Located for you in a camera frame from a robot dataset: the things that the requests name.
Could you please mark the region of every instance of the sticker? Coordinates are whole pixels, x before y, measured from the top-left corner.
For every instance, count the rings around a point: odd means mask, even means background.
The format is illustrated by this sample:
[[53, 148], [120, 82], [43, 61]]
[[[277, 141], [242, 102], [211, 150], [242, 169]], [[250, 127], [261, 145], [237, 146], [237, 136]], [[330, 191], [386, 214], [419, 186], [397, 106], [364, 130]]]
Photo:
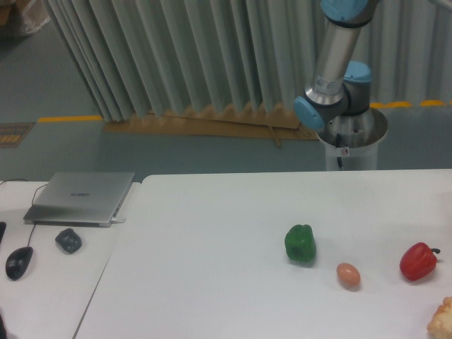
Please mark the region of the sticker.
[[0, 148], [19, 146], [34, 125], [34, 122], [0, 124]]
[[336, 148], [336, 157], [350, 157], [350, 147]]
[[339, 92], [342, 86], [342, 79], [328, 81], [321, 76], [317, 76], [316, 87], [314, 90], [321, 94], [334, 95]]

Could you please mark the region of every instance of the blue joint cap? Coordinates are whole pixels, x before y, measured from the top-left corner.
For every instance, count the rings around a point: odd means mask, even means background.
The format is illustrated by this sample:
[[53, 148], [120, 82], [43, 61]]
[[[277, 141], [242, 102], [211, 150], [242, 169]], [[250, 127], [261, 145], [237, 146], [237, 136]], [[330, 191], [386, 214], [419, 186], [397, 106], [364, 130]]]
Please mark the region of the blue joint cap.
[[297, 97], [294, 101], [294, 110], [298, 119], [310, 129], [321, 129], [325, 123], [320, 114], [303, 97]]
[[369, 0], [322, 0], [320, 6], [325, 15], [334, 21], [349, 21], [366, 8]]
[[351, 61], [345, 72], [344, 81], [348, 83], [370, 83], [372, 74], [370, 68], [358, 61]]

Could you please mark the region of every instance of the laptop logo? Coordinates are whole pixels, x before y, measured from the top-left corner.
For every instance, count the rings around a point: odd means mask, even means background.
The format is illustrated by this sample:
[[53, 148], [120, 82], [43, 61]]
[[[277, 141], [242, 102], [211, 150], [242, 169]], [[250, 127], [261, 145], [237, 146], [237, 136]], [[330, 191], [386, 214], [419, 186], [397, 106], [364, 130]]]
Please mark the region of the laptop logo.
[[91, 193], [71, 193], [71, 196], [90, 196]]

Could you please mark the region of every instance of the green bell pepper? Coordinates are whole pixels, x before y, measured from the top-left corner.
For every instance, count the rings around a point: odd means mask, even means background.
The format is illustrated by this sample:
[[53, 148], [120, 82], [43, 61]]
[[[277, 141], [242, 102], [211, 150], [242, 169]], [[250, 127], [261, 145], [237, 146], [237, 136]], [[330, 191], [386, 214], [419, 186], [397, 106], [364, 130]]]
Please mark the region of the green bell pepper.
[[309, 225], [295, 225], [284, 239], [285, 251], [289, 259], [308, 263], [316, 256], [316, 242]]

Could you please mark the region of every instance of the red bell pepper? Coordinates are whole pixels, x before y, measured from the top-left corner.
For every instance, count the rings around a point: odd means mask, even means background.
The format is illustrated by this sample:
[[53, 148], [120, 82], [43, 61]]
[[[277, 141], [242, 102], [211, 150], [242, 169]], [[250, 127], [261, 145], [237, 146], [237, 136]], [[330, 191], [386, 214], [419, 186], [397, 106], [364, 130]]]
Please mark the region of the red bell pepper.
[[403, 275], [408, 280], [415, 281], [432, 272], [437, 261], [433, 252], [438, 254], [439, 250], [430, 249], [423, 242], [411, 246], [400, 260]]

